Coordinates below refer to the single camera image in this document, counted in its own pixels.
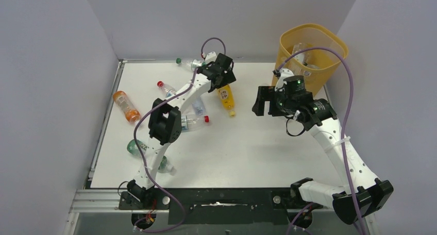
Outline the yellow juice bottle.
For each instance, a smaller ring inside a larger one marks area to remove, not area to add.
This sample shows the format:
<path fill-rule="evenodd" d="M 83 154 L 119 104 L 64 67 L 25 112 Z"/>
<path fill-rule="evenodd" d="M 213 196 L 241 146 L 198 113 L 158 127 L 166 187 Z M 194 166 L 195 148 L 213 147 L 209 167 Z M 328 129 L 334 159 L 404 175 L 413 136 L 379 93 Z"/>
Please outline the yellow juice bottle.
<path fill-rule="evenodd" d="M 233 93 L 230 85 L 226 85 L 224 87 L 219 88 L 217 92 L 221 100 L 221 103 L 225 108 L 225 110 L 227 111 L 228 115 L 231 118 L 235 117 L 236 112 L 234 110 L 234 99 L 233 99 Z"/>

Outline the green cap bottle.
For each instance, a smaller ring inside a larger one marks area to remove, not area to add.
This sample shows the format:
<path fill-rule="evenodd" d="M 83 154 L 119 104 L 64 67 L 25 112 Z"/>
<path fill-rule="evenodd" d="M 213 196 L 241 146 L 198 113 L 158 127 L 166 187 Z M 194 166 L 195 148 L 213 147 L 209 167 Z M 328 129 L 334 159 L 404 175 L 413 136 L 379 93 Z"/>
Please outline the green cap bottle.
<path fill-rule="evenodd" d="M 183 67 L 191 72 L 196 71 L 197 68 L 205 65 L 205 61 L 197 60 L 192 58 L 177 58 L 176 64 L 180 67 Z"/>

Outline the clear blue pink label bottle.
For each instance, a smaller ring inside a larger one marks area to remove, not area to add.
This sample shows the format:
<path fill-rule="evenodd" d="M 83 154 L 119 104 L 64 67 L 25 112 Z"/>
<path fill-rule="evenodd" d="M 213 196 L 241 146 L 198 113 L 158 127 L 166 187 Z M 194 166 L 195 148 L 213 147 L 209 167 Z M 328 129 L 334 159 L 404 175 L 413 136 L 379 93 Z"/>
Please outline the clear blue pink label bottle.
<path fill-rule="evenodd" d="M 206 107 L 201 97 L 198 97 L 193 103 L 192 108 L 197 116 L 206 115 Z"/>

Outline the red cap red label bottle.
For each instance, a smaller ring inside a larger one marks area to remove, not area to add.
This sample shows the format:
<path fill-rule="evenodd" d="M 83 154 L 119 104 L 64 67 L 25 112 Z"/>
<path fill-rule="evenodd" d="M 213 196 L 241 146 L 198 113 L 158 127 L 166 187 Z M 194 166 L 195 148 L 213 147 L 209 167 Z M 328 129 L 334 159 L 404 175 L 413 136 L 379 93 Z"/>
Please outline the red cap red label bottle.
<path fill-rule="evenodd" d="M 164 83 L 163 81 L 158 81 L 157 86 L 164 93 L 165 98 L 171 97 L 177 93 L 174 87 Z"/>

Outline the red label bottle sideways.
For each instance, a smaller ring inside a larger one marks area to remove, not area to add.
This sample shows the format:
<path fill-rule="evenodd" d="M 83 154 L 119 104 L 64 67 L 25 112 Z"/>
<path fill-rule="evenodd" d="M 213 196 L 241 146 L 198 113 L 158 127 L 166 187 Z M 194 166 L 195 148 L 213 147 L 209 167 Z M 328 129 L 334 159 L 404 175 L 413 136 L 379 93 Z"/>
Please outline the red label bottle sideways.
<path fill-rule="evenodd" d="M 181 129 L 182 131 L 192 131 L 210 124 L 210 119 L 207 115 L 182 115 Z"/>

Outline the floral white blue label bottle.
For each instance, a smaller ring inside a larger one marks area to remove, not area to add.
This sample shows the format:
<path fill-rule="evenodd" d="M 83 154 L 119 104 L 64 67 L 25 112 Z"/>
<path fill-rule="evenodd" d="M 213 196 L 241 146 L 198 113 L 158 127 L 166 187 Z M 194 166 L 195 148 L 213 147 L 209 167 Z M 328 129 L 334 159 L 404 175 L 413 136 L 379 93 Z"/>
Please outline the floral white blue label bottle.
<path fill-rule="evenodd" d="M 314 72 L 314 71 L 318 71 L 318 70 L 320 69 L 318 66 L 313 65 L 313 64 L 307 64 L 307 65 L 305 65 L 305 67 L 309 68 L 310 71 L 304 70 L 304 71 L 302 72 L 302 75 L 303 75 L 304 77 L 309 77 L 309 76 L 311 76 L 312 72 Z"/>

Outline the large clear unlabelled bottle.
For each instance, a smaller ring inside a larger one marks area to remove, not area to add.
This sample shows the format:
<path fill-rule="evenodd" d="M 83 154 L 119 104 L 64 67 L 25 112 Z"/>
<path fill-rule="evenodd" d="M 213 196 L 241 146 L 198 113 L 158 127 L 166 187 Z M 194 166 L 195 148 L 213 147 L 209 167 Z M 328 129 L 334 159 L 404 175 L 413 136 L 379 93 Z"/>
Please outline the large clear unlabelled bottle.
<path fill-rule="evenodd" d="M 311 46 L 312 45 L 308 44 L 308 43 L 296 43 L 296 44 L 294 44 L 294 46 L 292 48 L 292 53 L 291 54 L 293 55 L 293 54 L 295 54 L 297 52 L 300 52 L 300 51 L 302 51 L 302 50 L 304 50 L 306 48 L 310 48 Z M 298 54 L 298 55 L 296 55 L 294 57 L 296 62 L 298 62 L 299 64 L 301 64 L 303 66 L 308 66 L 309 65 L 310 58 L 311 58 L 311 54 L 310 54 L 309 51 L 300 53 L 300 54 Z"/>

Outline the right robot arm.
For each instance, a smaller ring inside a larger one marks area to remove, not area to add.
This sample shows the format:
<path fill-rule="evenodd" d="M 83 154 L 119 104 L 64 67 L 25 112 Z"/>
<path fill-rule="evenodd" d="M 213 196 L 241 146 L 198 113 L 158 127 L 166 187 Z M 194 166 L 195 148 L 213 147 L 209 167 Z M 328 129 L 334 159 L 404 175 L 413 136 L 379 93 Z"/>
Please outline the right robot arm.
<path fill-rule="evenodd" d="M 286 77 L 277 86 L 259 86 L 252 111 L 286 116 L 302 124 L 321 146 L 342 182 L 340 187 L 304 178 L 291 184 L 290 201 L 295 207 L 315 203 L 332 208 L 338 218 L 351 225 L 383 207 L 394 188 L 381 180 L 361 159 L 349 137 L 342 135 L 340 121 L 325 99 L 314 99 L 302 76 Z"/>

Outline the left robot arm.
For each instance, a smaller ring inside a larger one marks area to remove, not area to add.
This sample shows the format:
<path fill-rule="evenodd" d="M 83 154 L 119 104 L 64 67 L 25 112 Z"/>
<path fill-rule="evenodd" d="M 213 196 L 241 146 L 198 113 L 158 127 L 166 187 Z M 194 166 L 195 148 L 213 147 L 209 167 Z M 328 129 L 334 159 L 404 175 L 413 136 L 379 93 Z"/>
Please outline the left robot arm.
<path fill-rule="evenodd" d="M 215 60 L 197 67 L 191 80 L 175 94 L 166 99 L 156 99 L 149 112 L 139 121 L 148 120 L 148 139 L 142 149 L 137 137 L 139 125 L 133 132 L 133 139 L 142 159 L 142 166 L 134 179 L 127 185 L 128 193 L 142 203 L 152 198 L 150 190 L 158 184 L 155 177 L 167 148 L 182 132 L 182 113 L 195 99 L 204 93 L 211 93 L 236 81 L 233 73 L 233 59 L 219 53 Z"/>

